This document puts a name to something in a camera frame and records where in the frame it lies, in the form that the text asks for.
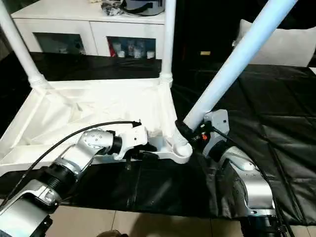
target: dark wall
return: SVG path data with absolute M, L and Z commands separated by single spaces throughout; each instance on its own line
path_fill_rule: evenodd
M 230 55 L 240 19 L 253 22 L 268 0 L 177 1 L 173 73 L 199 68 L 204 62 L 223 63 Z M 281 29 L 316 26 L 316 0 L 299 0 Z M 201 55 L 201 51 L 210 55 Z

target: black plastic sheet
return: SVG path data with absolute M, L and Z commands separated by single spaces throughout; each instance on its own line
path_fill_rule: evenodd
M 123 79 L 158 77 L 159 61 L 105 57 L 33 54 L 48 80 Z M 177 115 L 183 119 L 214 77 L 220 65 L 201 65 L 178 72 L 171 89 Z M 0 63 L 4 78 L 3 103 L 12 109 L 1 118 L 2 132 L 29 93 L 26 76 L 14 55 Z M 279 206 L 291 224 L 316 224 L 316 75 L 308 68 L 250 65 L 216 108 L 227 109 L 229 135 L 266 172 Z M 0 178 L 3 198 L 22 175 Z M 30 178 L 39 171 L 32 172 Z M 93 165 L 64 203 L 198 217 L 235 217 L 216 188 L 206 184 L 196 159 L 179 165 L 171 160 Z

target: white cloth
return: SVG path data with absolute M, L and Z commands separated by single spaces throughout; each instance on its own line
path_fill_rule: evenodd
M 241 20 L 236 45 L 252 23 Z M 316 49 L 316 27 L 307 30 L 276 29 L 250 64 L 306 67 Z

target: tile floor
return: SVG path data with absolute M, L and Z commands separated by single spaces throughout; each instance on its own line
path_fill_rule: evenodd
M 237 221 L 211 220 L 61 206 L 48 237 L 96 237 L 119 230 L 130 237 L 242 237 Z M 316 237 L 316 227 L 292 227 L 297 237 Z

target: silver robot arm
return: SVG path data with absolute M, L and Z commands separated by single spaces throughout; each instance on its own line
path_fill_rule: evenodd
M 98 152 L 122 159 L 126 151 L 147 144 L 144 126 L 115 136 L 101 129 L 85 131 L 38 180 L 31 180 L 0 210 L 0 237 L 42 237 L 52 224 L 49 214 L 92 164 Z

